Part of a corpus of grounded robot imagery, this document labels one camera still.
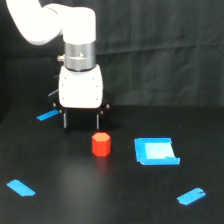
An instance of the black table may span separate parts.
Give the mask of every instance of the black table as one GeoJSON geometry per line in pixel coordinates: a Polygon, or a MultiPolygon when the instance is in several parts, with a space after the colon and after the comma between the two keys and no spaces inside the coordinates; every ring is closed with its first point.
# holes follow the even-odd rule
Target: black table
{"type": "Polygon", "coordinates": [[[14,105],[0,125],[0,223],[143,224],[224,222],[224,109],[114,106],[105,131],[112,152],[91,152],[95,112],[68,112],[40,122],[48,105],[14,105]],[[134,139],[170,137],[179,166],[136,162],[134,139]],[[20,180],[36,192],[6,186],[20,180]],[[206,197],[184,206],[196,188],[206,197]]]}

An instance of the black surface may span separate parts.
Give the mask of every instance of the black surface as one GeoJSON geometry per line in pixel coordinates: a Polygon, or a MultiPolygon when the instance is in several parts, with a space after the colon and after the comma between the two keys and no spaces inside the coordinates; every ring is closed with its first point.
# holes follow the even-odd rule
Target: black surface
{"type": "Polygon", "coordinates": [[[106,159],[91,153],[95,113],[69,111],[64,134],[60,116],[36,119],[49,110],[15,105],[0,126],[1,223],[223,223],[224,109],[113,107],[106,159]],[[171,137],[180,165],[137,163],[138,137],[171,137]],[[6,186],[14,179],[36,195],[17,195],[6,186]],[[196,187],[207,196],[180,205],[196,187]]]}
{"type": "MultiPolygon", "coordinates": [[[[97,63],[116,104],[224,106],[223,0],[40,2],[95,10],[97,63]]],[[[42,78],[38,74],[36,79],[35,71],[40,70],[52,77],[56,62],[47,66],[45,62],[56,61],[64,53],[64,43],[60,36],[43,46],[29,44],[17,30],[5,0],[0,1],[0,32],[0,54],[7,60],[3,85],[8,83],[12,101],[14,84],[8,77],[39,83],[42,78]]]]}

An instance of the blue tape strip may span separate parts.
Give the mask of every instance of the blue tape strip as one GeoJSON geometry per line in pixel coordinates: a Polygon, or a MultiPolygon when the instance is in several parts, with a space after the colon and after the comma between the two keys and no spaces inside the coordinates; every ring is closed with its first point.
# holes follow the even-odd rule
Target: blue tape strip
{"type": "Polygon", "coordinates": [[[190,203],[198,200],[199,198],[204,197],[206,194],[204,191],[200,188],[195,188],[192,191],[189,191],[188,193],[178,197],[178,201],[180,204],[183,205],[189,205],[190,203]]]}
{"type": "Polygon", "coordinates": [[[166,159],[146,159],[141,160],[140,163],[142,165],[179,165],[180,158],[166,157],[166,159]]]}
{"type": "Polygon", "coordinates": [[[21,183],[18,180],[13,180],[7,184],[13,191],[18,193],[20,196],[33,196],[35,194],[30,188],[21,183]]]}
{"type": "Polygon", "coordinates": [[[138,138],[145,143],[172,143],[171,138],[138,138]]]}
{"type": "Polygon", "coordinates": [[[43,121],[43,120],[46,120],[48,119],[49,117],[53,117],[54,115],[58,114],[59,112],[57,110],[52,110],[46,114],[43,114],[39,117],[37,117],[37,119],[39,119],[40,121],[43,121]]]}

